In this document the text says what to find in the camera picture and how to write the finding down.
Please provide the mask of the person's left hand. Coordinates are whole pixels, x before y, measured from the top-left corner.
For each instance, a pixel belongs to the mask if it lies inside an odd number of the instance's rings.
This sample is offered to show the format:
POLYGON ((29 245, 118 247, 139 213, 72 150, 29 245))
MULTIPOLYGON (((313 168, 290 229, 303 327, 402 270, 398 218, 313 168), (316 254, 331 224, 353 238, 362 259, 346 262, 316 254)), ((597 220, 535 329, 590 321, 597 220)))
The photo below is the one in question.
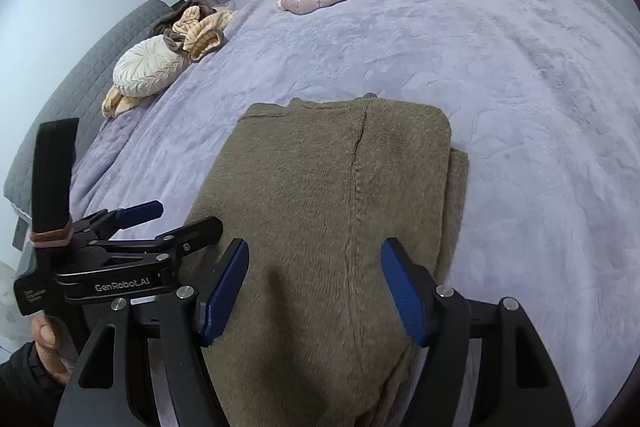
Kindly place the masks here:
POLYGON ((34 317, 32 319, 32 339, 44 369, 58 383, 66 385, 70 381, 70 371, 67 363, 58 353, 61 334, 56 325, 47 317, 34 317))

